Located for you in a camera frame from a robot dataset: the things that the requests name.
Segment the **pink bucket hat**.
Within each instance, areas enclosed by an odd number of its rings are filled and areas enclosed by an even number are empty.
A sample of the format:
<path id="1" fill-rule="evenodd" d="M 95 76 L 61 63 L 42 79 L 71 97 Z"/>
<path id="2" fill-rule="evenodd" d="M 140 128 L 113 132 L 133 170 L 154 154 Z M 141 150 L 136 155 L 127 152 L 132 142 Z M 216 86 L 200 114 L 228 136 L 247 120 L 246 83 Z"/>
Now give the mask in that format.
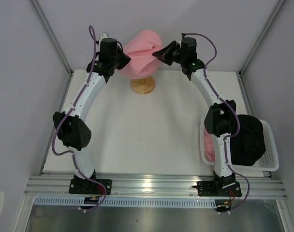
<path id="1" fill-rule="evenodd" d="M 129 79 L 143 79 L 152 75 L 161 66 L 153 53 L 162 50 L 160 36 L 152 30 L 144 30 L 134 37 L 125 47 L 124 53 L 131 58 L 120 70 Z"/>

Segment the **wooden hat stand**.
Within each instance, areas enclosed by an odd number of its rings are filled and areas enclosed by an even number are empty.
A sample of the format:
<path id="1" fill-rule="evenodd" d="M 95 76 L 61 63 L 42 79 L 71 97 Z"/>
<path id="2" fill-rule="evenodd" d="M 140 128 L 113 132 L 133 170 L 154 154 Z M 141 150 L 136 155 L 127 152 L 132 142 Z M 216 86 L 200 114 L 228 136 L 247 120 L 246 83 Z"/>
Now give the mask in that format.
<path id="1" fill-rule="evenodd" d="M 132 79 L 131 89 L 140 95 L 151 93 L 155 88 L 155 79 L 152 76 L 148 76 L 142 79 Z"/>

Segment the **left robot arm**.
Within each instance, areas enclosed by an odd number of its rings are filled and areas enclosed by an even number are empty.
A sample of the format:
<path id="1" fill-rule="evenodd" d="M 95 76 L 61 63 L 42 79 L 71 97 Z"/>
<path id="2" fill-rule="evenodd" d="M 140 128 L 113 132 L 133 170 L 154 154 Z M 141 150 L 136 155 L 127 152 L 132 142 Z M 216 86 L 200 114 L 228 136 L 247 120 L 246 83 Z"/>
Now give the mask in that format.
<path id="1" fill-rule="evenodd" d="M 95 98 L 115 70 L 121 70 L 131 60 L 116 39 L 102 38 L 95 45 L 99 45 L 100 50 L 94 52 L 77 94 L 64 111 L 53 115 L 56 130 L 51 145 L 56 156 L 71 154 L 75 175 L 82 179 L 79 186 L 88 194 L 96 190 L 97 182 L 91 178 L 95 169 L 90 162 L 87 146 L 92 132 L 86 125 L 86 118 Z"/>

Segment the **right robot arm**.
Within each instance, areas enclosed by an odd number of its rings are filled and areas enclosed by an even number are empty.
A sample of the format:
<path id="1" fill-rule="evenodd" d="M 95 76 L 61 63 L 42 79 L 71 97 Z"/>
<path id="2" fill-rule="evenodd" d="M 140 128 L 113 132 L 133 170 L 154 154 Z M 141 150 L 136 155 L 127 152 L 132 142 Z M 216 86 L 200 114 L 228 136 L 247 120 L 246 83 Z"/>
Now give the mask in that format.
<path id="1" fill-rule="evenodd" d="M 178 63 L 182 72 L 199 89 L 209 109 L 204 120 L 206 131 L 212 136 L 215 152 L 213 181 L 198 182 L 195 188 L 200 196 L 204 193 L 215 196 L 228 196 L 236 189 L 237 182 L 232 169 L 230 140 L 238 135 L 239 119 L 236 115 L 236 103 L 227 100 L 217 90 L 208 77 L 207 64 L 197 57 L 195 38 L 183 37 L 181 42 L 172 41 L 165 48 L 153 53 L 162 63 Z"/>

